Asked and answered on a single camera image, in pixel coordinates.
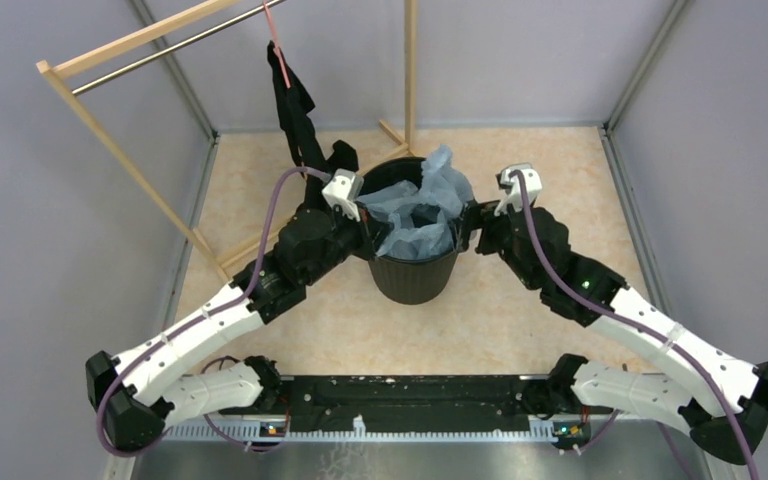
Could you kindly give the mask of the blue plastic trash bag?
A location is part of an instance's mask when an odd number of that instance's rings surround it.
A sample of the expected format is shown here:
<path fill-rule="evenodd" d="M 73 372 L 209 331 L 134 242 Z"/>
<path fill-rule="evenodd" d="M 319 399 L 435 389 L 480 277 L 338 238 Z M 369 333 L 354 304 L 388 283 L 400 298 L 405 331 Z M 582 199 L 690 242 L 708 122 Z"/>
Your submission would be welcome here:
<path fill-rule="evenodd" d="M 453 157 L 450 147 L 441 145 L 426 158 L 388 161 L 364 176 L 358 201 L 373 219 L 389 225 L 378 257 L 425 261 L 455 249 L 455 222 L 474 193 Z"/>

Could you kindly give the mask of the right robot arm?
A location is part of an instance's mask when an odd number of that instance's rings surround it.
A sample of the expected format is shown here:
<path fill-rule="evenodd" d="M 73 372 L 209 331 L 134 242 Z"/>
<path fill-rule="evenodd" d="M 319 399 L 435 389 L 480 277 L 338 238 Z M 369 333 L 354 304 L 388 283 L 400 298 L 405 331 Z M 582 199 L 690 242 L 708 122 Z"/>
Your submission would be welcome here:
<path fill-rule="evenodd" d="M 768 361 L 731 356 L 671 319 L 616 271 L 574 252 L 567 226 L 542 207 L 470 202 L 460 221 L 462 237 L 479 231 L 477 253 L 498 256 L 551 312 L 622 343 L 659 371 L 631 374 L 568 355 L 546 385 L 554 409 L 634 413 L 719 460 L 755 468 L 768 427 Z"/>

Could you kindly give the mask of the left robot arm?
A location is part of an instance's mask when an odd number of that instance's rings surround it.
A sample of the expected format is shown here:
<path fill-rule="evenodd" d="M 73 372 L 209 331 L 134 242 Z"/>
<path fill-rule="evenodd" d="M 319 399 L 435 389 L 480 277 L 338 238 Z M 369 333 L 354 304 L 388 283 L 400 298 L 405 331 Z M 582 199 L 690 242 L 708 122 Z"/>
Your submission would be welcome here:
<path fill-rule="evenodd" d="M 255 356 L 219 371 L 191 369 L 231 341 L 268 325 L 306 298 L 308 287 L 348 257 L 369 260 L 392 229 L 360 209 L 295 213 L 272 249 L 238 272 L 203 306 L 141 344 L 85 363 L 97 437 L 109 453 L 133 457 L 171 427 L 232 407 L 268 413 L 279 404 L 280 376 Z"/>

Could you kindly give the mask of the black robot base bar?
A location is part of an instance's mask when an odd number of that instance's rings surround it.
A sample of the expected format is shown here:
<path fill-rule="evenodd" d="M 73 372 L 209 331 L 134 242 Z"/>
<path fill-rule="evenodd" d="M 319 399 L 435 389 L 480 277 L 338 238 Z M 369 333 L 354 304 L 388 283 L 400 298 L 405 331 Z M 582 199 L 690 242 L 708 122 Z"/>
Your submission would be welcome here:
<path fill-rule="evenodd" d="M 525 432 L 539 420 L 582 416 L 571 391 L 522 375 L 295 376 L 268 406 L 229 407 L 225 415 L 272 415 L 292 433 L 348 432 L 356 418 L 370 433 Z"/>

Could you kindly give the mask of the black trash bin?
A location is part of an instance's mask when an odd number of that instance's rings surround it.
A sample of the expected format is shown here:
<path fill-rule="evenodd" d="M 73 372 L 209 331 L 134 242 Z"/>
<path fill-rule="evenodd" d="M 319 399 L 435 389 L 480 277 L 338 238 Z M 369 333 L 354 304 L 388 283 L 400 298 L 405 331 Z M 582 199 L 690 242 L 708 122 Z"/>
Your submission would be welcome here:
<path fill-rule="evenodd" d="M 459 253 L 454 249 L 425 261 L 377 257 L 368 261 L 368 265 L 377 288 L 388 299 L 404 305 L 419 305 L 444 290 Z"/>

